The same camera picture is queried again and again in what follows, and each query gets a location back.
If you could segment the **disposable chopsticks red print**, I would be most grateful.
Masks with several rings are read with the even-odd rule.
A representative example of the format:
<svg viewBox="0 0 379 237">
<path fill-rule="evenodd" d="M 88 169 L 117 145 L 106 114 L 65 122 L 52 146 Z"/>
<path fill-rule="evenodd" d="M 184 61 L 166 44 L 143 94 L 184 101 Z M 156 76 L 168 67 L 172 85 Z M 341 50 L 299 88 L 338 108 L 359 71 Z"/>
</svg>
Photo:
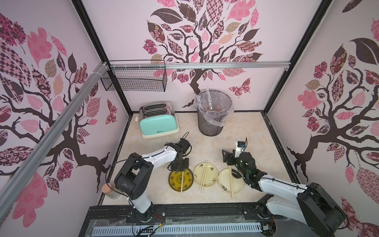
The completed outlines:
<svg viewBox="0 0 379 237">
<path fill-rule="evenodd" d="M 234 183 L 233 183 L 233 175 L 232 175 L 232 166 L 229 166 L 229 179 L 230 179 L 230 187 L 231 187 L 232 200 L 235 200 Z"/>
</svg>

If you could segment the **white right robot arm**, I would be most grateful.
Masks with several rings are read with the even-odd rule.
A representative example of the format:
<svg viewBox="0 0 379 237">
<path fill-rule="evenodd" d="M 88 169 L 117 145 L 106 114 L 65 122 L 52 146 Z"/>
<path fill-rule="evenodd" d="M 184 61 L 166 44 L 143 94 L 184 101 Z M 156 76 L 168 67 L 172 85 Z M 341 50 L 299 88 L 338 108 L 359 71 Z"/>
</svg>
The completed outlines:
<svg viewBox="0 0 379 237">
<path fill-rule="evenodd" d="M 252 155 L 243 149 L 222 150 L 223 162 L 237 169 L 245 185 L 265 195 L 256 212 L 262 219 L 274 215 L 306 224 L 320 237 L 332 237 L 349 225 L 347 215 L 317 183 L 302 185 L 277 179 L 259 170 Z"/>
</svg>

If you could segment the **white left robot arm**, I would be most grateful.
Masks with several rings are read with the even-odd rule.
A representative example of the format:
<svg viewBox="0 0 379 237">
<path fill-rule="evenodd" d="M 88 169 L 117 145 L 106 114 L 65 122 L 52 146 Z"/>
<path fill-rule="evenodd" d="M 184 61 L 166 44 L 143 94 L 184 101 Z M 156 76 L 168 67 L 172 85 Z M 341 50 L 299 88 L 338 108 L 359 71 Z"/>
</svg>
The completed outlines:
<svg viewBox="0 0 379 237">
<path fill-rule="evenodd" d="M 191 149 L 190 142 L 181 138 L 179 142 L 166 143 L 162 149 L 147 155 L 132 153 L 116 175 L 114 185 L 128 196 L 139 213 L 146 214 L 153 206 L 145 193 L 152 172 L 165 164 L 170 171 L 188 169 L 187 156 Z"/>
</svg>

